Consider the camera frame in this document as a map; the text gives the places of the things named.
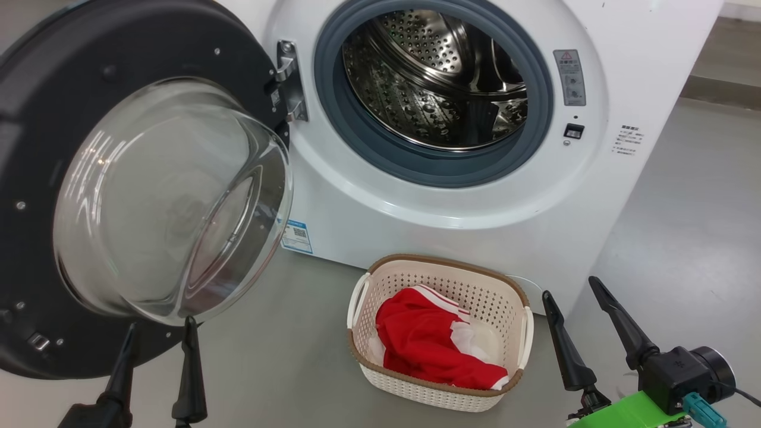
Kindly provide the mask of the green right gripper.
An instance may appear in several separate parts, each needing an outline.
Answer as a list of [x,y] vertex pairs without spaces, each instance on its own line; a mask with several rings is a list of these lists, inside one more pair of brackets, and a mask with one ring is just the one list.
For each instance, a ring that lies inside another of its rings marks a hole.
[[[626,352],[630,369],[639,370],[644,362],[661,353],[638,323],[597,277],[590,276],[588,284],[600,308],[611,318]],[[542,303],[554,345],[564,388],[568,392],[583,391],[581,409],[568,415],[568,427],[692,427],[693,418],[685,413],[669,416],[644,392],[625,396],[611,402],[593,389],[597,376],[587,367],[565,328],[565,318],[549,291],[542,293]]]

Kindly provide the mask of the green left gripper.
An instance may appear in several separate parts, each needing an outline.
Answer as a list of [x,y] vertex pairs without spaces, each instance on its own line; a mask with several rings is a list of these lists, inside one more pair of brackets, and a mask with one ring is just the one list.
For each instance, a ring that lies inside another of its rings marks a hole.
[[[198,324],[191,316],[185,318],[181,348],[183,369],[172,417],[176,425],[192,425],[206,420],[207,400]],[[58,427],[131,427],[131,386],[138,355],[139,332],[137,323],[131,323],[104,391],[108,400],[73,404]]]

